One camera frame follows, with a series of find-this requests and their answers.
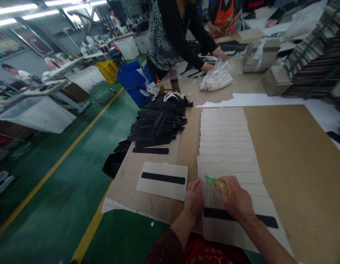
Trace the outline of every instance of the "factory floor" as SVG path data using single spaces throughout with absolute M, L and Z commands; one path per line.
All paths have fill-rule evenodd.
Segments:
M 139 110 L 119 83 L 112 88 L 111 102 L 89 98 L 62 134 L 39 134 L 24 155 L 0 165 L 17 177 L 0 195 L 0 264 L 142 263 L 169 228 L 124 210 L 100 214 L 111 183 L 102 167 Z

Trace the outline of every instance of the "worker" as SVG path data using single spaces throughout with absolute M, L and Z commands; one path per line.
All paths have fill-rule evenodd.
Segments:
M 243 0 L 212 0 L 208 8 L 208 27 L 212 37 L 231 35 L 239 27 Z
M 267 263 L 297 264 L 295 259 L 269 232 L 265 224 L 254 213 L 252 199 L 241 188 L 236 177 L 222 177 L 229 189 L 226 196 L 218 187 L 228 213 L 242 226 L 248 237 Z M 250 263 L 242 249 L 208 242 L 202 236 L 192 234 L 197 219 L 204 208 L 201 193 L 202 183 L 198 179 L 188 184 L 184 210 L 169 230 L 160 236 L 145 263 Z
M 28 79 L 33 76 L 26 71 L 17 70 L 16 68 L 13 68 L 11 65 L 8 64 L 2 64 L 1 66 L 5 71 L 16 75 L 15 78 L 10 78 L 11 81 L 23 81 L 24 79 Z
M 152 79 L 161 80 L 183 58 L 195 68 L 208 72 L 214 66 L 204 62 L 186 42 L 187 29 L 215 57 L 228 59 L 204 29 L 195 0 L 157 0 L 149 19 L 147 65 Z
M 112 26 L 114 28 L 117 28 L 119 30 L 121 30 L 121 23 L 120 20 L 115 16 L 115 13 L 112 9 L 110 9 L 110 20 L 112 22 Z

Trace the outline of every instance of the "plastic bag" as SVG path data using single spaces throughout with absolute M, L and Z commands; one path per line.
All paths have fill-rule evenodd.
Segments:
M 284 39 L 312 32 L 321 18 L 327 2 L 327 0 L 321 0 L 293 14 L 292 22 L 284 34 Z
M 214 91 L 224 88 L 234 82 L 230 75 L 232 67 L 228 60 L 219 58 L 214 65 L 214 68 L 209 70 L 200 84 L 200 90 Z

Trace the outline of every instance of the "pile of black fabric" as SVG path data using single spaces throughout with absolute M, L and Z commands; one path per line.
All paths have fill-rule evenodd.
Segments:
M 168 148 L 145 148 L 169 144 L 176 138 L 178 131 L 183 131 L 187 124 L 184 118 L 186 108 L 193 107 L 186 97 L 169 97 L 163 101 L 165 93 L 159 93 L 154 101 L 148 103 L 143 111 L 138 112 L 137 122 L 131 127 L 131 136 L 127 139 L 135 141 L 133 152 L 168 154 Z
M 119 142 L 119 145 L 114 149 L 114 153 L 110 154 L 105 161 L 103 172 L 110 178 L 115 179 L 117 172 L 121 166 L 123 159 L 130 148 L 131 141 L 124 140 Z

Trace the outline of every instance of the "hand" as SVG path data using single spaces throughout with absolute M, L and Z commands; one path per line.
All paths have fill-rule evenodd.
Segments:
M 212 52 L 212 55 L 214 56 L 214 57 L 217 57 L 217 58 L 222 58 L 222 59 L 224 59 L 224 60 L 228 60 L 229 59 L 229 57 L 228 57 L 228 55 L 226 55 L 226 53 L 223 51 L 222 52 L 222 50 L 221 50 L 221 48 L 220 47 L 217 47 L 213 52 Z
M 229 188 L 226 196 L 220 188 L 216 188 L 228 213 L 240 224 L 257 219 L 253 210 L 252 199 L 249 193 L 242 189 L 235 176 L 222 177 Z
M 193 215 L 196 219 L 201 216 L 204 208 L 204 200 L 201 191 L 202 182 L 200 179 L 188 183 L 185 194 L 184 210 Z
M 216 25 L 213 25 L 212 22 L 208 22 L 208 27 L 210 31 L 214 32 L 214 34 L 218 34 L 220 32 L 220 28 Z
M 202 71 L 204 71 L 205 73 L 207 73 L 209 70 L 213 69 L 214 65 L 210 64 L 210 63 L 206 63 L 206 66 L 202 69 Z

